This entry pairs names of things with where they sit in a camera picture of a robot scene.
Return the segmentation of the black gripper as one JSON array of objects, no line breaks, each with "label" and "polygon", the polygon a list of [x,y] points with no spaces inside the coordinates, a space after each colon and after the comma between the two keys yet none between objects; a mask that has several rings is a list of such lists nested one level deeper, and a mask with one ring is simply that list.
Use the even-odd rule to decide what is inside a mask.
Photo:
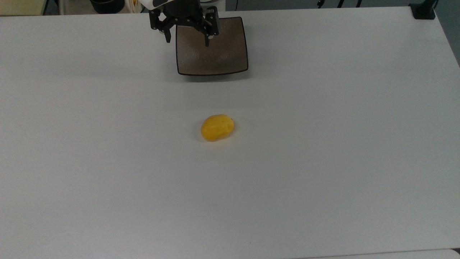
[{"label": "black gripper", "polygon": [[163,33],[167,43],[171,42],[170,29],[173,25],[202,28],[206,47],[213,36],[220,34],[220,18],[216,6],[209,6],[202,11],[199,0],[171,0],[161,8],[166,16],[164,20],[160,20],[162,11],[159,9],[150,10],[148,16],[151,29]]}]

